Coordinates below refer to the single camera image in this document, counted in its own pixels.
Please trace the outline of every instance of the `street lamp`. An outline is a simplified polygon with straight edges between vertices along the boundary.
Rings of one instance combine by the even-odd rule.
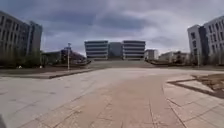
[[[71,43],[68,43],[68,70],[70,70],[70,48],[71,48]]]

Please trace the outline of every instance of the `modern building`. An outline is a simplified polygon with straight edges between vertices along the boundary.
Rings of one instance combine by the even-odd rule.
[[[158,60],[159,59],[159,51],[156,49],[145,50],[145,59],[146,60]]]
[[[208,39],[209,57],[216,64],[224,63],[224,16],[204,24]]]
[[[194,25],[188,28],[188,38],[193,61],[205,65],[209,59],[209,46],[204,26]]]
[[[123,41],[124,60],[144,59],[145,41],[125,40]]]
[[[173,62],[174,59],[174,52],[166,52],[159,56],[159,60],[161,61],[167,61],[167,62]]]
[[[108,59],[108,41],[86,41],[86,57],[90,60],[107,60]]]
[[[108,59],[123,59],[123,44],[121,42],[110,42],[108,48]]]
[[[0,59],[13,59],[31,53],[39,55],[42,27],[27,24],[0,11]]]

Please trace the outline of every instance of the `staircase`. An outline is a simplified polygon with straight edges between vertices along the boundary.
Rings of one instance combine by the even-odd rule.
[[[87,68],[152,68],[152,64],[145,61],[127,61],[127,60],[116,60],[116,61],[93,61]]]

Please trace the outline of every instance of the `concrete ground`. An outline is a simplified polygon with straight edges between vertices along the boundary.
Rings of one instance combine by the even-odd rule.
[[[47,80],[0,77],[0,113],[7,128],[223,128],[222,95],[189,80],[211,73],[220,72],[114,68]]]

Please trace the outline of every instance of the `cloudy sky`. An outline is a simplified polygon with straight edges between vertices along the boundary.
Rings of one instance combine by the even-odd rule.
[[[188,51],[187,28],[224,15],[223,0],[0,0],[0,9],[44,28],[42,50],[85,40],[145,40],[161,52]]]

